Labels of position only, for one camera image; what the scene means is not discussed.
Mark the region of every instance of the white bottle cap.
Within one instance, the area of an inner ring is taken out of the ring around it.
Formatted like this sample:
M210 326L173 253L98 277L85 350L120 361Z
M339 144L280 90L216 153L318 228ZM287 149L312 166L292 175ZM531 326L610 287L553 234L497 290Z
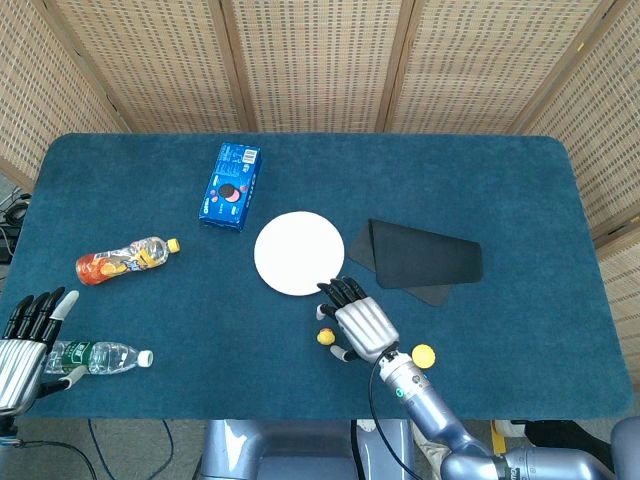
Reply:
M147 368L153 363L153 352L151 350L142 350L138 353L138 366Z

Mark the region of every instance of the orange juice bottle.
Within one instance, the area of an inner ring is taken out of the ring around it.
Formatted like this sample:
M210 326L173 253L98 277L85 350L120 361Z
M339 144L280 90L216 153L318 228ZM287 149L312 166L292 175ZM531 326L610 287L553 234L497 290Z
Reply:
M143 238L128 247L102 253L89 253L76 261L76 273L85 285L97 285L127 272L162 265L169 253L180 251L175 238L166 242L158 237Z

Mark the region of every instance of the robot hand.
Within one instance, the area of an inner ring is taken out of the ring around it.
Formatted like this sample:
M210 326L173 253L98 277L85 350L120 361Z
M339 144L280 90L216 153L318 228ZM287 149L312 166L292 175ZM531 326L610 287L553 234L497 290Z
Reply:
M355 280L349 277L333 279L330 285L319 283L318 288L329 296L335 307L326 303L318 305L316 318L322 320L329 316L336 320L353 346L353 350L346 351L333 345L331 353L336 357L345 362L359 357L374 363L398 342L398 332L387 315Z
M65 390L79 378L69 375L39 385L45 357L78 299L78 292L71 291L56 307L63 293L64 288L60 287L35 300L29 295L11 314L0 340L0 417L21 415L36 398Z

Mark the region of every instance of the green bottle label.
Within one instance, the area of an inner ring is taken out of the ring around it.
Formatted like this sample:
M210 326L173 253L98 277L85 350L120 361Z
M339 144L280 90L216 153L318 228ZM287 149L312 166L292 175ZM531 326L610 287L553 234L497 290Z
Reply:
M64 373L73 371L80 365L89 367L89 357L91 349L96 342L71 342L67 345L62 353L62 370Z

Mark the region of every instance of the yellow bottle cap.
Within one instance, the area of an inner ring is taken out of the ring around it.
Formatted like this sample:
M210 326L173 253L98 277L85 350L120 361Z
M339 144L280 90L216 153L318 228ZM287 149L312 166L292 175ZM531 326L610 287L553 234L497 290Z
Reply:
M318 332L316 340L320 345L333 345L336 341L336 335L330 328L323 328Z
M167 240L167 247L169 247L169 251L171 253L180 251L180 243L178 243L177 238L170 238L169 240Z
M429 345L416 345L411 352L411 358L420 368L431 368L436 363L436 352Z

